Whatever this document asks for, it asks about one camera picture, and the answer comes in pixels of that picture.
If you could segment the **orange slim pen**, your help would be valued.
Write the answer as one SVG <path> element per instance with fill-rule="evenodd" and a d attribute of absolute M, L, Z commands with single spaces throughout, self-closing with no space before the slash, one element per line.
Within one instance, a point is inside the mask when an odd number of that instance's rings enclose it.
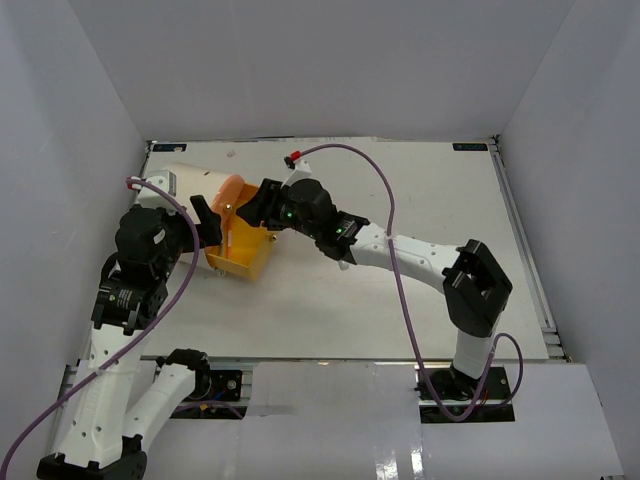
<path fill-rule="evenodd" d="M 232 230 L 228 230 L 226 234 L 226 258 L 232 257 L 232 249 L 233 249 L 233 232 Z"/>

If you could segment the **yellow drawer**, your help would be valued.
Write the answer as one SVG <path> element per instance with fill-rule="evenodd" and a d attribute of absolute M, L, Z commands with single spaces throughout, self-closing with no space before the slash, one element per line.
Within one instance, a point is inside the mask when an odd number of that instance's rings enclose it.
<path fill-rule="evenodd" d="M 257 190 L 257 186 L 245 182 L 229 220 L 224 227 L 221 226 L 222 244 L 205 249 L 206 265 L 211 269 L 251 281 L 257 280 L 263 271 L 277 236 L 264 227 L 252 228 L 236 215 L 236 209 L 248 202 Z M 228 230 L 233 232 L 233 249 L 230 259 L 226 258 Z"/>

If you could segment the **orange top drawer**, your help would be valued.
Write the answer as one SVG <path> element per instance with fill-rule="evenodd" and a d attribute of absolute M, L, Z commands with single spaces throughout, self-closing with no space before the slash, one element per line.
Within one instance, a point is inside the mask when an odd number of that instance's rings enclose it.
<path fill-rule="evenodd" d="M 229 220 L 234 205 L 245 185 L 244 179 L 237 174 L 226 175 L 219 186 L 213 203 L 212 210 L 220 216 L 220 225 L 225 226 Z"/>

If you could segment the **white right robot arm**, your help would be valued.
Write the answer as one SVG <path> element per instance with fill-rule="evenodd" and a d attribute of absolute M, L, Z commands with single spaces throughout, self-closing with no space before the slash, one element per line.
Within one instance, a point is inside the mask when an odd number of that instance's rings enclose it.
<path fill-rule="evenodd" d="M 486 361 L 513 285 L 484 243 L 448 246 L 389 238 L 368 219 L 338 209 L 314 179 L 290 186 L 266 179 L 237 214 L 252 227 L 301 233 L 332 260 L 397 270 L 437 290 L 458 333 L 451 365 L 431 374 L 432 385 L 451 399 L 472 399 L 486 389 Z"/>

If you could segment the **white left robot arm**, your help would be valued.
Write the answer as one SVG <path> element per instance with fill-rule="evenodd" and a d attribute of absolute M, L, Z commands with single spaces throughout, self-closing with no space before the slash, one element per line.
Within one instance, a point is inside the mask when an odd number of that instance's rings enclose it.
<path fill-rule="evenodd" d="M 201 195 L 190 203 L 195 222 L 140 205 L 121 218 L 117 250 L 105 262 L 91 316 L 90 381 L 56 451 L 40 460 L 37 478 L 140 479 L 153 440 L 179 404 L 209 392 L 207 355 L 176 349 L 159 359 L 152 386 L 129 402 L 148 328 L 167 301 L 167 281 L 179 257 L 222 240 L 219 214 Z"/>

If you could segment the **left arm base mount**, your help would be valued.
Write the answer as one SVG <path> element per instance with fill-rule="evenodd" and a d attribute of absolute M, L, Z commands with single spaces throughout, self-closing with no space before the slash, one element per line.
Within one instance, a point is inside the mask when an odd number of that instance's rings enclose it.
<path fill-rule="evenodd" d="M 174 410 L 172 419 L 241 420 L 248 409 L 242 370 L 211 369 L 195 372 L 195 388 Z"/>

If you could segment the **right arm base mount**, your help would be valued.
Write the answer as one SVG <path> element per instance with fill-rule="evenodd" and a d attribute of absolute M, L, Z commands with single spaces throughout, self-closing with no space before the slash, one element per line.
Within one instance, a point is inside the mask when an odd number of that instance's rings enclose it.
<path fill-rule="evenodd" d="M 477 388 L 476 382 L 455 379 L 449 368 L 428 368 L 427 373 L 439 398 L 452 415 L 459 416 L 471 404 Z M 419 411 L 422 424 L 446 424 L 451 420 L 437 406 L 426 384 L 417 373 Z M 515 421 L 511 403 L 511 385 L 504 367 L 492 367 L 484 384 L 473 413 L 467 423 L 507 423 Z"/>

